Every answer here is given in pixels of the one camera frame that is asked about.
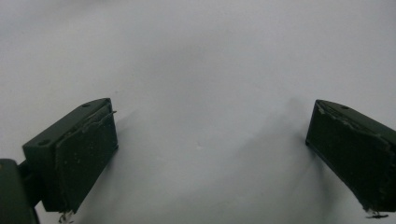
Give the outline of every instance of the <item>green plastic part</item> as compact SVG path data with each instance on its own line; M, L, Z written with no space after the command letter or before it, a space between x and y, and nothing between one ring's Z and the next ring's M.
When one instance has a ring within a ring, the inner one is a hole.
M0 159L0 223L38 223L35 209L28 203L17 163L9 159Z
M81 105L23 146L47 211L77 212L118 149L110 99Z
M317 100L306 144L363 209L396 211L396 132L344 105Z

